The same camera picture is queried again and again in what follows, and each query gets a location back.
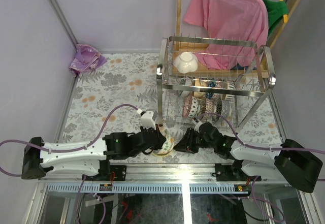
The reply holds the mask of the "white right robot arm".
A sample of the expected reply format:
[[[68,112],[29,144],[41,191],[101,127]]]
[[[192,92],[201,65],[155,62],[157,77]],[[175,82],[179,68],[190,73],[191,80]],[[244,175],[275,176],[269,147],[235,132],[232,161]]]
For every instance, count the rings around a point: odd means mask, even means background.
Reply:
[[[231,166],[216,167],[218,181],[286,181],[300,191],[312,193],[323,166],[318,157],[294,140],[269,147],[248,145],[237,135],[223,135],[208,122],[188,128],[174,150],[194,154],[201,148],[211,148],[220,158],[233,161]]]

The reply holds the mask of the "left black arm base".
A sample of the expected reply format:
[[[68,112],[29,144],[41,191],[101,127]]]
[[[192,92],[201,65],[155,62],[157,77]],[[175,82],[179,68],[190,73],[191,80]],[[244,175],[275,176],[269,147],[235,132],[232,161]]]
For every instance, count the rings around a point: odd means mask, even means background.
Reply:
[[[107,169],[99,169],[94,176],[86,176],[86,181],[125,181],[126,180],[126,165],[112,165]]]

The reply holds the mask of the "yellow rimmed floral bowl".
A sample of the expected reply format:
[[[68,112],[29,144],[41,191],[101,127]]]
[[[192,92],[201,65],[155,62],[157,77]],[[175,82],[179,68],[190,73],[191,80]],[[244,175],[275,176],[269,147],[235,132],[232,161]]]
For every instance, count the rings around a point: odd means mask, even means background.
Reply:
[[[162,145],[162,148],[159,150],[154,150],[152,152],[155,156],[167,156],[170,154],[175,145],[175,139],[173,138],[170,130],[166,127],[166,125],[160,126],[159,130],[161,134],[166,138],[166,141]]]

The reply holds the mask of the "brown lattice patterned bowl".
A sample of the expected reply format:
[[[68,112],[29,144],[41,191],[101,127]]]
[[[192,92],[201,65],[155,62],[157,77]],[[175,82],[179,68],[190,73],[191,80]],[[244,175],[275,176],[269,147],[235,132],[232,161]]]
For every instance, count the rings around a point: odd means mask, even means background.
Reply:
[[[204,113],[214,112],[215,105],[213,100],[203,97],[199,100],[199,102],[200,102],[199,115]]]

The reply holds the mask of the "scalloped green orange bowl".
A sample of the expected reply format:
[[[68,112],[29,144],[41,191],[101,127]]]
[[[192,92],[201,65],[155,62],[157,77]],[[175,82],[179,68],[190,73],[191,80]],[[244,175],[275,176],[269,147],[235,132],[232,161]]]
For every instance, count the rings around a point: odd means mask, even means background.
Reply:
[[[195,72],[198,69],[198,58],[191,52],[182,52],[173,60],[173,66],[181,74]]]

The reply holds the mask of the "red patterned bowl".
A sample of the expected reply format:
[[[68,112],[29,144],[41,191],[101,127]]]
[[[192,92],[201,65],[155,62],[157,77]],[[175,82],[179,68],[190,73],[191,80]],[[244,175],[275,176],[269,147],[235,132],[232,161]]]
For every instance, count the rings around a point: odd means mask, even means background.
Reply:
[[[183,118],[194,118],[199,111],[199,102],[198,100],[189,95],[185,98],[183,106]]]

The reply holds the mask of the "steel two-tier dish rack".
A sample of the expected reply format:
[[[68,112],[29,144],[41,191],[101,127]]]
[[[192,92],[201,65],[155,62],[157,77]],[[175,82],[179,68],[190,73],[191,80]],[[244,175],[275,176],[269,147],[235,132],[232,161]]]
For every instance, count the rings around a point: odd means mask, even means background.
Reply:
[[[251,47],[254,49],[255,55],[248,68],[242,70],[213,69],[211,75],[207,72],[199,72],[197,76],[178,74],[173,71],[172,65],[173,54],[176,53],[174,44],[177,42],[185,42],[186,46],[189,46],[190,43],[199,43],[208,46],[214,44]],[[207,48],[201,51],[194,51],[193,48],[189,48],[188,52],[194,55],[202,54]],[[267,46],[257,47],[256,43],[249,41],[170,36],[163,38],[161,42],[156,83],[159,124],[168,121],[189,123],[189,119],[182,119],[180,114],[172,112],[171,92],[173,90],[206,92],[221,94],[224,97],[232,96],[231,119],[235,123],[236,131],[240,132],[272,92],[276,83],[276,76],[271,49]],[[238,97],[256,98],[255,103],[242,120],[238,119]]]

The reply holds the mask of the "black white patterned bowl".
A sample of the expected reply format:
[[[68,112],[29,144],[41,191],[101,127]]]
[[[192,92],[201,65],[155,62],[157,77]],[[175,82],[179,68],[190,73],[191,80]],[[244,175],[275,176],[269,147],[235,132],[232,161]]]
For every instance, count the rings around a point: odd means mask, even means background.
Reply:
[[[229,117],[231,114],[231,104],[229,101],[224,101],[222,99],[217,99],[215,101],[215,113]]]

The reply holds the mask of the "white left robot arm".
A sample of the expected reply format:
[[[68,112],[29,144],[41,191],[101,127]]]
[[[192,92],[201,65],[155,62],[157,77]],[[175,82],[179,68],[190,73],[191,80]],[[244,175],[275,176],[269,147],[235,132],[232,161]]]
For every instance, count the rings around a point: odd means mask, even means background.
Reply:
[[[140,128],[138,133],[111,133],[91,146],[87,142],[72,144],[44,143],[34,137],[24,149],[21,179],[32,180],[46,175],[80,175],[87,180],[112,180],[111,160],[150,154],[162,149],[166,137],[159,128]]]

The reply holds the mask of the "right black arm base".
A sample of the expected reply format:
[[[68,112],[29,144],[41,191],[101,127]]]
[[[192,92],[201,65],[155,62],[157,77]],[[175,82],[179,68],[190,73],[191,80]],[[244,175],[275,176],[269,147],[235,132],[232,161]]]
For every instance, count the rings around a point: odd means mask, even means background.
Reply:
[[[253,180],[255,176],[250,176],[244,171],[233,165],[215,164],[214,172],[211,174],[219,182],[247,181]]]

